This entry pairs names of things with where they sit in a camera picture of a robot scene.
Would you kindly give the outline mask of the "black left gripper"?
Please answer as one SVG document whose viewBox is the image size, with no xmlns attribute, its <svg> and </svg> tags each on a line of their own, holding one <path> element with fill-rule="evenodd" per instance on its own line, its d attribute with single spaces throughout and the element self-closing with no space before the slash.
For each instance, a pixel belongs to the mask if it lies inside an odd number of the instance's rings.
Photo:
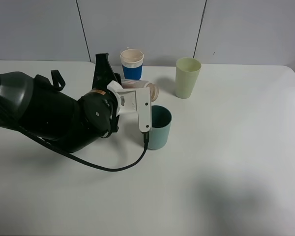
<svg viewBox="0 0 295 236">
<path fill-rule="evenodd" d="M 108 57 L 109 53 L 95 55 L 92 88 L 78 100 L 87 131 L 101 138 L 118 131 L 118 102 L 107 86 L 111 81 L 120 84 L 121 76 L 113 72 Z"/>
</svg>

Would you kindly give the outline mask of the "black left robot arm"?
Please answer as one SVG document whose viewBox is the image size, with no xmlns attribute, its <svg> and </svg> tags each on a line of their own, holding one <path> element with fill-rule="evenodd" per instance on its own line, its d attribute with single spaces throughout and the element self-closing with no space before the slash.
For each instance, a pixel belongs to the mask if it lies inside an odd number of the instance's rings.
<svg viewBox="0 0 295 236">
<path fill-rule="evenodd" d="M 77 152 L 118 130 L 118 102 L 107 86 L 121 84 L 121 77 L 112 70 L 108 54 L 96 58 L 91 91 L 78 100 L 62 92 L 65 81 L 58 70 L 50 78 L 15 71 L 0 74 L 0 105 L 18 126 L 63 151 Z M 1 118 L 0 127 L 16 129 Z"/>
</svg>

